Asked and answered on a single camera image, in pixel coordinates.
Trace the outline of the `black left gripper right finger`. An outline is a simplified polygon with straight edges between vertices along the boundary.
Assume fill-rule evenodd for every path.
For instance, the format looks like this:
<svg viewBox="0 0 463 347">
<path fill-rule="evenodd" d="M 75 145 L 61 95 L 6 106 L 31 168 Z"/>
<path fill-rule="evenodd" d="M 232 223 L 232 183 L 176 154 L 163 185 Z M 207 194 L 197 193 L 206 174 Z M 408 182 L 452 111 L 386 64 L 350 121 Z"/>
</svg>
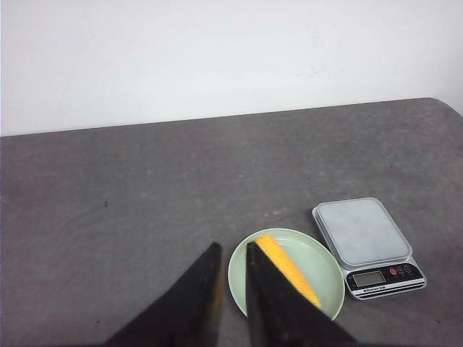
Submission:
<svg viewBox="0 0 463 347">
<path fill-rule="evenodd" d="M 305 299 L 254 242 L 247 245 L 246 306 L 252 346 L 359 346 Z"/>
</svg>

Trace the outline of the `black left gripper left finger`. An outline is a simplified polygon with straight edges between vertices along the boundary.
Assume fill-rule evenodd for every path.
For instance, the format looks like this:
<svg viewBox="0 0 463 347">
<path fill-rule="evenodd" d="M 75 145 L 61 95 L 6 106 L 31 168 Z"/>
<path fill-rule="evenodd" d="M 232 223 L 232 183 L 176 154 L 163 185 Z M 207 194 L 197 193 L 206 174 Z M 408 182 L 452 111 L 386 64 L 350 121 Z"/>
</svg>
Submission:
<svg viewBox="0 0 463 347">
<path fill-rule="evenodd" d="M 216 346 L 222 304 L 222 247 L 213 242 L 167 292 L 104 345 Z"/>
</svg>

